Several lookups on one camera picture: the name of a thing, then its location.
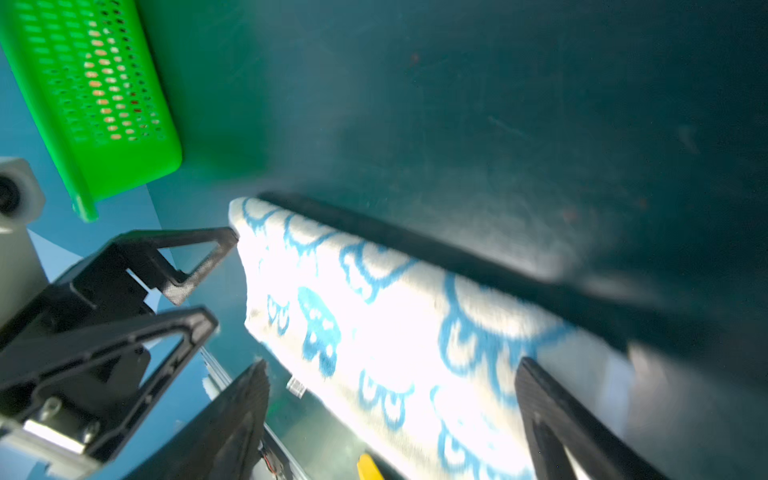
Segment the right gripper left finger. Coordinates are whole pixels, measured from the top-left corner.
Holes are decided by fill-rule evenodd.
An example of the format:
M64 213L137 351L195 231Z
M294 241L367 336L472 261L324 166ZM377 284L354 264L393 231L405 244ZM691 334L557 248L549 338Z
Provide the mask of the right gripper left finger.
M241 373L129 479L249 479L260 461L268 408L267 363Z

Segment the orange jellyfish pattern towel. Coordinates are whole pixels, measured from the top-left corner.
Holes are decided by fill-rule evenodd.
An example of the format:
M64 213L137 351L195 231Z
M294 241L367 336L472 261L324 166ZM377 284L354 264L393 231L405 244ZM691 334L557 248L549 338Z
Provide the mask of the orange jellyfish pattern towel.
M91 129L97 144L138 142L160 130L158 101L150 87L144 45L122 20L89 20L77 49L76 66L83 85L76 88L83 103L79 129Z

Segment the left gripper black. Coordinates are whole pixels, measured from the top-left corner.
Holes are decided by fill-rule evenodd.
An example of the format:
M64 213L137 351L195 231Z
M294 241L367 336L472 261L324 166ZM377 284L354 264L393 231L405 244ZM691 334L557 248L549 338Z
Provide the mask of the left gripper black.
M204 307L154 314L130 272L181 305L237 243L230 227L134 230L112 240L127 268L50 284L1 336L2 438L56 461L112 460L218 326Z

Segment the teal patterned towel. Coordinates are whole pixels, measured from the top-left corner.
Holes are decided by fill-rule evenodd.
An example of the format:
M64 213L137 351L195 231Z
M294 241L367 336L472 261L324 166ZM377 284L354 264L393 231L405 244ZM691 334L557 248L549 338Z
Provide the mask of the teal patterned towel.
M618 436L634 372L539 306L256 198L229 221L249 333L409 479L530 479L514 380L537 361Z

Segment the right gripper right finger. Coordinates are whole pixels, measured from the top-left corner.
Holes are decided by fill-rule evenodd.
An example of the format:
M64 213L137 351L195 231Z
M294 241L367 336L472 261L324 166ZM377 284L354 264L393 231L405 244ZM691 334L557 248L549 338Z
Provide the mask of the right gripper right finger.
M605 427L535 360L521 359L515 390L539 479L574 479L573 463L592 479L665 477Z

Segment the green plastic basket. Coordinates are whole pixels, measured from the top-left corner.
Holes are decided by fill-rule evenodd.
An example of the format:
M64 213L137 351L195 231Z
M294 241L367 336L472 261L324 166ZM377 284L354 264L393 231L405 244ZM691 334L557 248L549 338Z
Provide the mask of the green plastic basket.
M135 2L4 1L1 45L83 221L97 220L98 202L179 169Z

